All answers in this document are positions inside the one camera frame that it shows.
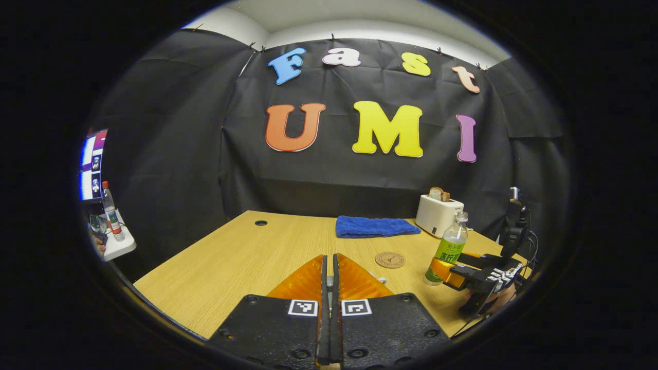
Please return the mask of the red cap plastic bottle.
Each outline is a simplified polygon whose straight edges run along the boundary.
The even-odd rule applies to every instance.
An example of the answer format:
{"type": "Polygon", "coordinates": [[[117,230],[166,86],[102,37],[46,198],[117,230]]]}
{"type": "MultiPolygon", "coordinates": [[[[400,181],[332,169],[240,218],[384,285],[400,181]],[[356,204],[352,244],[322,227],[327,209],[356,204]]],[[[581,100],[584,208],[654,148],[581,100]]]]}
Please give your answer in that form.
{"type": "Polygon", "coordinates": [[[106,220],[112,235],[117,242],[125,240],[124,232],[122,231],[121,224],[117,216],[117,208],[113,200],[111,191],[109,190],[109,182],[102,182],[102,204],[105,211],[106,220]]]}

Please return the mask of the blue towel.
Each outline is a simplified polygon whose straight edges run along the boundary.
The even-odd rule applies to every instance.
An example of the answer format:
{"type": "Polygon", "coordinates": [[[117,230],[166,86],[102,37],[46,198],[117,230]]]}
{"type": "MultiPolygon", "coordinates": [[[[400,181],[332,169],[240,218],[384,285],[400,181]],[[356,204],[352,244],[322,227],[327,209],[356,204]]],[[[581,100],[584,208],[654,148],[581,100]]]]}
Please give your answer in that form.
{"type": "Polygon", "coordinates": [[[419,227],[402,218],[366,218],[362,216],[344,216],[336,219],[337,237],[369,238],[416,235],[421,233],[419,227]]]}

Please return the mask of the green label water bottle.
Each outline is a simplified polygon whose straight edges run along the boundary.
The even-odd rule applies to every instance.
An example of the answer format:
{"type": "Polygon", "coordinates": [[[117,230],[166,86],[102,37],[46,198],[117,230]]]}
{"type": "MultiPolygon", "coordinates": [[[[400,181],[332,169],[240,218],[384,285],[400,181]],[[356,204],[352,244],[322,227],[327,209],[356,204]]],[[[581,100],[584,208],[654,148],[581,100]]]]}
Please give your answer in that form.
{"type": "Polygon", "coordinates": [[[451,276],[451,268],[456,266],[468,239],[468,213],[459,211],[454,221],[444,232],[440,244],[435,251],[423,281],[436,286],[448,281],[451,276]]]}

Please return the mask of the black backdrop cloth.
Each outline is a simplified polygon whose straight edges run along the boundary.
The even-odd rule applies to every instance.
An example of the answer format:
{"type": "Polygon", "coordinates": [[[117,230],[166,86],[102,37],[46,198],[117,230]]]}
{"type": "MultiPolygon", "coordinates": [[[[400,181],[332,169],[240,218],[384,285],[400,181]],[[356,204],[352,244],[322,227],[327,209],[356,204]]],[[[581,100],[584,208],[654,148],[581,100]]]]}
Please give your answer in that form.
{"type": "Polygon", "coordinates": [[[482,71],[383,40],[256,52],[178,31],[101,103],[103,180],[136,239],[132,283],[248,210],[413,218],[440,187],[498,237],[512,187],[542,263],[574,196],[566,118],[515,59],[482,71]]]}

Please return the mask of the white toaster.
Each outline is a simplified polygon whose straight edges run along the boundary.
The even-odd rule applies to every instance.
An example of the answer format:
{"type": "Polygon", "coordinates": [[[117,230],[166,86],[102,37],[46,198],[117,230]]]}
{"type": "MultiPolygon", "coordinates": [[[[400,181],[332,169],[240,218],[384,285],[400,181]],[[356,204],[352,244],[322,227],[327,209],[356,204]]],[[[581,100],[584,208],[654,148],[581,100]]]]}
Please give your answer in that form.
{"type": "Polygon", "coordinates": [[[463,210],[464,204],[460,201],[444,202],[428,195],[421,195],[414,222],[419,228],[441,239],[444,232],[454,223],[456,214],[463,210]]]}

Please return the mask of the computer monitor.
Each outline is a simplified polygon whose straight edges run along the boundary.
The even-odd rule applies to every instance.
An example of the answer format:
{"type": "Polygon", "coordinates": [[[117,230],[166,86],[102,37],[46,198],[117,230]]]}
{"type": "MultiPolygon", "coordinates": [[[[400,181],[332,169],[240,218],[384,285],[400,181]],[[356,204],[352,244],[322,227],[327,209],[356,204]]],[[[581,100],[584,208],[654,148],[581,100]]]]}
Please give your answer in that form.
{"type": "Polygon", "coordinates": [[[101,201],[103,197],[102,160],[108,129],[96,131],[85,138],[82,146],[79,194],[84,202],[101,201]]]}

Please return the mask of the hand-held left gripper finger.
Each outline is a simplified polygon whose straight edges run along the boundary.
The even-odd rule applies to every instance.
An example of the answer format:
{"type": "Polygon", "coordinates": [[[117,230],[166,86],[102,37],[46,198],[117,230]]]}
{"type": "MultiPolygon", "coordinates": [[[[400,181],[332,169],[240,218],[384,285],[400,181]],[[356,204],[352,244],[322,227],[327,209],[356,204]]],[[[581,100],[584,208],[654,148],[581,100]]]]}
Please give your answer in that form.
{"type": "Polygon", "coordinates": [[[414,293],[393,293],[342,253],[332,259],[332,358],[342,369],[401,369],[450,343],[414,293]]]}
{"type": "Polygon", "coordinates": [[[317,369],[328,363],[327,257],[318,255],[267,295],[245,295],[209,344],[270,369],[317,369]]]}

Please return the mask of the round brown coaster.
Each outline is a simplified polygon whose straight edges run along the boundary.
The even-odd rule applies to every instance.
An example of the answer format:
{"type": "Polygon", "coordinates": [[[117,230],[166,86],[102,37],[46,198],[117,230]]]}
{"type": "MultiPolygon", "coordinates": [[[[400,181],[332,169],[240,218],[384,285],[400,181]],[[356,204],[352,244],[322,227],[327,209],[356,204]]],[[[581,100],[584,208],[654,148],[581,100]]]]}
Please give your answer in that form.
{"type": "Polygon", "coordinates": [[[404,256],[394,251],[378,253],[374,260],[377,265],[388,269],[400,268],[404,266],[406,262],[404,256]]]}

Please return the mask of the white side table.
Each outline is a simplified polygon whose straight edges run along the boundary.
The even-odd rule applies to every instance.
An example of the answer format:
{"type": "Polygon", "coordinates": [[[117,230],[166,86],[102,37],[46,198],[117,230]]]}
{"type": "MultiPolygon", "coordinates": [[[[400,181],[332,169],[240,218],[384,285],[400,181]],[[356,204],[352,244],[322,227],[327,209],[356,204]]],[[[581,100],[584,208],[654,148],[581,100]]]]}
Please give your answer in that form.
{"type": "Polygon", "coordinates": [[[108,222],[106,220],[106,216],[101,214],[101,215],[96,215],[96,219],[91,219],[90,222],[96,221],[97,223],[97,229],[94,230],[92,228],[92,225],[87,223],[87,230],[90,234],[90,241],[92,243],[92,249],[96,253],[96,255],[101,258],[102,261],[104,262],[110,262],[111,260],[114,260],[115,258],[118,258],[120,256],[126,255],[127,253],[130,253],[136,249],[136,241],[134,237],[132,236],[130,229],[127,227],[127,224],[124,222],[124,218],[122,217],[120,211],[117,210],[117,216],[118,220],[121,224],[123,234],[125,236],[125,240],[122,242],[117,242],[115,241],[112,232],[109,228],[108,222]],[[94,242],[92,240],[92,236],[96,236],[99,239],[101,239],[106,246],[106,251],[105,255],[101,257],[97,252],[96,248],[94,245],[94,242]]]}

